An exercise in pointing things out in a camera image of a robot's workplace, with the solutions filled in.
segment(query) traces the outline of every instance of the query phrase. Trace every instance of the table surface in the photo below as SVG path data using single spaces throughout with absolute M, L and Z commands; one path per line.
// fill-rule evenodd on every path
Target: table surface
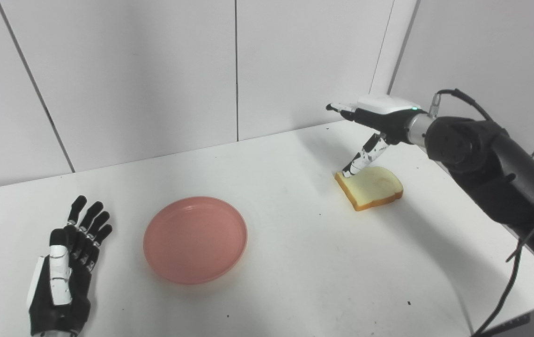
M 325 124 L 0 187 L 0 336 L 26 336 L 36 257 L 79 195 L 101 200 L 115 230 L 102 246 L 86 336 L 466 337 L 490 314 L 516 241 L 418 147 L 375 162 L 404 196 L 355 212 L 334 181 L 372 130 Z M 248 226 L 241 261 L 200 286 L 162 281 L 142 237 L 169 203 L 212 196 Z M 524 252 L 496 322 L 534 309 Z

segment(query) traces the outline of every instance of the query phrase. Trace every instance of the robotic finger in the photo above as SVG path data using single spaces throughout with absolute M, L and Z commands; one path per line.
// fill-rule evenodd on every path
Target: robotic finger
M 373 134 L 363 145 L 361 151 L 342 169 L 342 175 L 348 178 L 359 173 L 374 160 L 378 159 L 387 147 L 388 144 L 385 142 L 384 134 Z

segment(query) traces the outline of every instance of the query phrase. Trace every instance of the fingertip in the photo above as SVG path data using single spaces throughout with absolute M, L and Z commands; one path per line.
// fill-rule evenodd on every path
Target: fingertip
M 50 246 L 67 246 L 67 234 L 61 228 L 57 228 L 51 232 L 51 239 L 49 240 Z

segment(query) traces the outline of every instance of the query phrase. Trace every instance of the robotic hand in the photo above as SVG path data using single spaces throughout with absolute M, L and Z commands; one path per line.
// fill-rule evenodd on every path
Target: robotic hand
M 470 104 L 485 121 L 437 117 L 444 94 Z M 402 141 L 424 147 L 492 220 L 517 234 L 519 246 L 509 259 L 524 245 L 534 252 L 534 160 L 471 97 L 458 89 L 440 90 L 429 112 L 405 100 L 373 95 L 326 109 L 380 132 L 344 168 L 345 175 L 357 173 L 381 154 L 385 147 L 378 147 L 378 137 L 390 145 Z
M 28 294 L 32 336 L 76 337 L 88 320 L 92 271 L 112 227 L 100 201 L 78 226 L 86 202 L 84 196 L 74 201 L 66 226 L 51 232 L 49 254 L 38 259 Z

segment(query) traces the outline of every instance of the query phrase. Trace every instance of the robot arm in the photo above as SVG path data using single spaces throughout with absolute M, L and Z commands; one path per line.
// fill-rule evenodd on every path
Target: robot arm
M 385 109 L 378 108 L 380 100 Z M 439 93 L 432 103 L 426 113 L 404 100 L 368 96 L 357 104 L 326 108 L 382 132 L 390 144 L 402 141 L 424 147 L 429 158 L 441 162 L 492 220 L 506 224 L 519 236 L 521 245 L 534 252 L 533 158 L 489 116 L 486 121 L 436 118 Z

